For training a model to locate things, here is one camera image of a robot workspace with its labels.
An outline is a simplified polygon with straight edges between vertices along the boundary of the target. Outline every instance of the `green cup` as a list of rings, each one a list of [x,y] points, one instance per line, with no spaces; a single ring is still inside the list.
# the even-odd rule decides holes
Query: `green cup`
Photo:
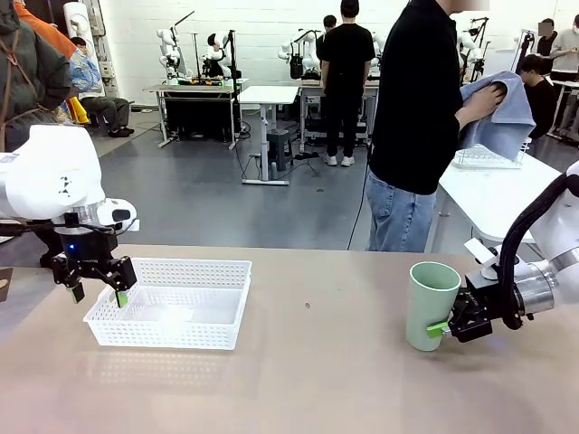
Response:
[[[410,270],[406,340],[420,351],[434,351],[442,337],[430,338],[427,328],[448,321],[460,288],[460,274],[448,265],[421,262]]]

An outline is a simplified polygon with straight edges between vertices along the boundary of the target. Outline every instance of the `white basket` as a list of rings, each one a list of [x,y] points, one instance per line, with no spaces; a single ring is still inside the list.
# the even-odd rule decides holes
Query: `white basket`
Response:
[[[84,317],[100,345],[232,350],[252,263],[132,259],[137,284],[119,309],[106,287]]]
[[[517,159],[511,161],[489,151],[483,145],[475,145],[457,152],[452,164],[459,169],[520,169],[528,149],[528,145],[524,144],[521,147],[521,152],[518,153]]]

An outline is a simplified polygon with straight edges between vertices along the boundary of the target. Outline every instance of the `orange jacket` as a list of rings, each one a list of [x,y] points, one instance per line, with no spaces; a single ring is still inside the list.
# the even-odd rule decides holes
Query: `orange jacket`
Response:
[[[18,18],[20,21],[24,21],[30,25],[35,32],[40,34],[50,45],[52,45],[56,50],[61,52],[66,60],[69,60],[72,54],[76,51],[76,45],[74,45],[69,38],[60,33],[57,29],[43,20],[36,18],[21,3],[14,2],[14,8],[18,13]]]

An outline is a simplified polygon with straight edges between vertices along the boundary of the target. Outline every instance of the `blue jeans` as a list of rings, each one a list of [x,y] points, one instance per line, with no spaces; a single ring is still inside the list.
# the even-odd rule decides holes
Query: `blue jeans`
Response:
[[[392,187],[368,173],[366,197],[372,211],[368,251],[424,253],[436,193],[428,196]]]

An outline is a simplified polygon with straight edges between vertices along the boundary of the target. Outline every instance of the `white sneaker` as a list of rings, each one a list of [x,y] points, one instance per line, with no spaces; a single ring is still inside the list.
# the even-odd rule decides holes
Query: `white sneaker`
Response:
[[[345,156],[342,160],[342,167],[349,167],[354,163],[354,158],[352,156]]]
[[[332,167],[337,166],[336,156],[326,156],[326,164],[331,165]]]

